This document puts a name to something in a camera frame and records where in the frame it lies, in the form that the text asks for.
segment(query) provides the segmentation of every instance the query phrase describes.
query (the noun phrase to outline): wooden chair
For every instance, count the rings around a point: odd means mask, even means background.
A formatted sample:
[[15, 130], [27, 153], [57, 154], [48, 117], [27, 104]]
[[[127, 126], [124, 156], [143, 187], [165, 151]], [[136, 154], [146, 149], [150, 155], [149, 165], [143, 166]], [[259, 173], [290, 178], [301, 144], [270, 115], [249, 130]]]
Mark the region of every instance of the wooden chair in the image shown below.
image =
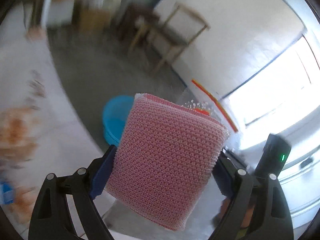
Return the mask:
[[[162, 36], [169, 44], [168, 51], [163, 55], [160, 62], [157, 64], [155, 69], [153, 70], [153, 73], [156, 73], [159, 71], [159, 69], [162, 67], [162, 65], [168, 60], [170, 54], [172, 51], [175, 51], [175, 54], [173, 55], [173, 58], [170, 62], [170, 64], [173, 64], [175, 60], [181, 55], [181, 53], [205, 30], [210, 29], [210, 25], [207, 23], [207, 21], [195, 10], [187, 7], [186, 5], [183, 5], [181, 3], [175, 4], [176, 8], [172, 11], [172, 13], [169, 15], [169, 17], [166, 19], [166, 21], [161, 24], [157, 22], [147, 22], [145, 21], [141, 27], [139, 28], [135, 38], [132, 40], [129, 52], [131, 52], [136, 44], [139, 42], [141, 37], [143, 37], [148, 31], [151, 31], [154, 33], [154, 36], [151, 38], [149, 45], [151, 45], [154, 40], [157, 38], [157, 36]], [[193, 20], [201, 23], [203, 27], [189, 40], [184, 39], [181, 37], [178, 33], [175, 32], [172, 28], [168, 27], [167, 24], [172, 19], [172, 17], [179, 11], [183, 11], [185, 14], [187, 14], [189, 17], [191, 17]]]

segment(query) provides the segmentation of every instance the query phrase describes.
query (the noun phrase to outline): floor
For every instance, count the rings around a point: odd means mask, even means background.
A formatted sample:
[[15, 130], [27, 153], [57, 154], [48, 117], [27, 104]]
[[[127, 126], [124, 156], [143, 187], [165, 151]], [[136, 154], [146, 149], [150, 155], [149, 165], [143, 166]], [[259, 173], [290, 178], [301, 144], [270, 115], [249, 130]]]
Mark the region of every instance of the floor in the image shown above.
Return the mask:
[[119, 42], [111, 32], [79, 34], [70, 28], [48, 32], [52, 57], [66, 93], [98, 146], [106, 151], [102, 110], [112, 97], [150, 93], [177, 102], [185, 90], [179, 76], [164, 66], [150, 74], [159, 60], [152, 49], [136, 48], [128, 54], [130, 40]]

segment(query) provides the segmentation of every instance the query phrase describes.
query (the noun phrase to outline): brown box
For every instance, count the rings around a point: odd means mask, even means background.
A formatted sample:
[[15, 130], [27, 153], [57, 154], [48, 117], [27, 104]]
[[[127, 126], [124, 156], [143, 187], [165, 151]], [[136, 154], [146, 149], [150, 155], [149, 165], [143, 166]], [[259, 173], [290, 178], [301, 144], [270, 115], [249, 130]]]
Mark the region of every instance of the brown box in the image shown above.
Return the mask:
[[99, 32], [109, 27], [111, 15], [100, 9], [81, 9], [79, 18], [80, 32]]

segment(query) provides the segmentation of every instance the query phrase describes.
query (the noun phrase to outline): pink sponge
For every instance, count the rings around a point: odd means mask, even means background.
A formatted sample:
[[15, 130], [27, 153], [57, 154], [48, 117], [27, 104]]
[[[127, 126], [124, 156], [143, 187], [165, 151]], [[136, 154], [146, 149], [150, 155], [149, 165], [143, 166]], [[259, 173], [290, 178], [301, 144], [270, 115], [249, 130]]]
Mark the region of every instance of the pink sponge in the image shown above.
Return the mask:
[[107, 191], [141, 216], [183, 230], [228, 136], [209, 116], [137, 94]]

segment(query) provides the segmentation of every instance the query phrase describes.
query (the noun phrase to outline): blue gripper pad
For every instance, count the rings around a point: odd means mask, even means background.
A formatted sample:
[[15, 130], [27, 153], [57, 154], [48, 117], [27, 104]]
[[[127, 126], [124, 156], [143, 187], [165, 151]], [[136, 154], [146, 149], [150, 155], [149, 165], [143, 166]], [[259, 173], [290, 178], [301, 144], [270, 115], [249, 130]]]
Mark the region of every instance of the blue gripper pad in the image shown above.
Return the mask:
[[115, 158], [117, 147], [114, 147], [108, 154], [107, 158], [101, 164], [95, 176], [91, 180], [91, 190], [89, 196], [92, 200], [102, 194], [104, 187], [111, 175], [113, 160]]

